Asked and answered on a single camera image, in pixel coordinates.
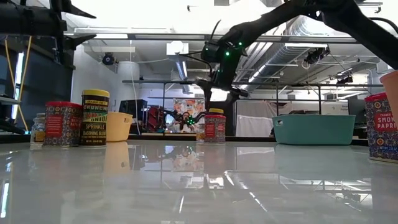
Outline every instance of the shelf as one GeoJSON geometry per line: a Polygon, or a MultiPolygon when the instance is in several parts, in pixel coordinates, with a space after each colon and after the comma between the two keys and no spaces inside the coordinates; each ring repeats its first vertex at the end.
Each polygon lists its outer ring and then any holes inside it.
{"type": "Polygon", "coordinates": [[[0,103],[3,105],[17,105],[19,104],[19,101],[12,98],[0,96],[0,103]]]}

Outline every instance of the small glass jar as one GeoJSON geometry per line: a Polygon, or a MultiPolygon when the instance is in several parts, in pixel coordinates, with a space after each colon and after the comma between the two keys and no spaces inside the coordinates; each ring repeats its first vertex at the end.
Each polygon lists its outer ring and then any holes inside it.
{"type": "Polygon", "coordinates": [[[43,144],[45,137],[45,113],[38,113],[33,121],[30,143],[43,144]]]}
{"type": "Polygon", "coordinates": [[[197,124],[197,142],[205,142],[205,124],[197,124]]]}

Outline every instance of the teal plastic basin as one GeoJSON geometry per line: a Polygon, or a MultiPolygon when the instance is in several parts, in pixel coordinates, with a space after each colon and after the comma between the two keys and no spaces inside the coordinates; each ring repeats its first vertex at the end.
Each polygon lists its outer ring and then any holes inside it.
{"type": "Polygon", "coordinates": [[[349,145],[353,140],[355,115],[290,114],[276,116],[275,138],[292,145],[349,145]]]}

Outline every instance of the yellow plastic bowl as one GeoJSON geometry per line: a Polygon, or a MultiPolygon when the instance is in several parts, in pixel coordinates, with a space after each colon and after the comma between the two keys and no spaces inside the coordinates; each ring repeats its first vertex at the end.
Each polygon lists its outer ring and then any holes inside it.
{"type": "Polygon", "coordinates": [[[106,122],[106,141],[125,141],[129,137],[132,115],[120,112],[109,112],[106,122]]]}

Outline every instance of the orange cup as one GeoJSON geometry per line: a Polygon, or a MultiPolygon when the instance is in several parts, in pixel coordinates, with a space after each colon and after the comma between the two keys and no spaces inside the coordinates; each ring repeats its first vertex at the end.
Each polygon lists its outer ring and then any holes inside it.
{"type": "Polygon", "coordinates": [[[390,104],[394,120],[398,121],[398,71],[388,73],[380,78],[386,90],[388,103],[390,104]]]}

